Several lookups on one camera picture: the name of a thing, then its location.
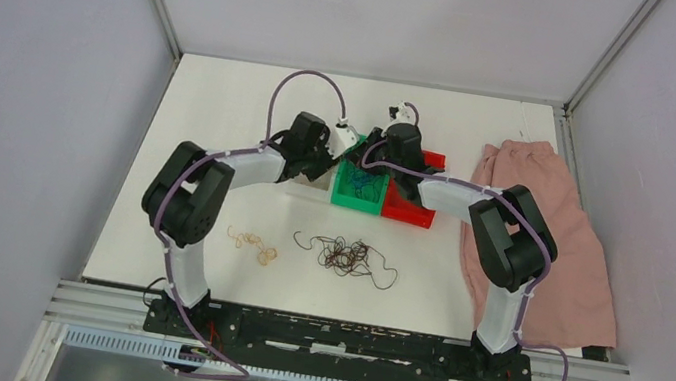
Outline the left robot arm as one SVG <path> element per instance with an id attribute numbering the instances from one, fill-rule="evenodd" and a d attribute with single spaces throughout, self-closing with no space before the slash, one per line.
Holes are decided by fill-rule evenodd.
<path id="1" fill-rule="evenodd" d="M 205 238 L 227 194 L 302 175 L 314 181 L 359 141 L 356 130 L 343 121 L 329 126 L 310 112 L 300 112 L 289 128 L 256 146 L 212 152 L 184 141 L 174 149 L 143 194 L 141 207 L 163 246 L 166 294 L 175 303 L 169 319 L 180 334 L 194 337 L 208 324 L 209 312 L 199 304 L 210 293 Z"/>

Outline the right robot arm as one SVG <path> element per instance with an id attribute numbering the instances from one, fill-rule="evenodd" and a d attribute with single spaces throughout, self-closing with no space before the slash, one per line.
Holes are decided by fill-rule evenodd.
<path id="1" fill-rule="evenodd" d="M 359 164 L 367 172 L 390 176 L 406 202 L 471 226 L 490 286 L 482 319 L 472 333 L 467 367 L 478 381 L 494 381 L 523 348 L 528 303 L 551 271 L 558 250 L 528 188 L 494 189 L 428 166 L 420 132 L 404 122 L 374 128 Z"/>

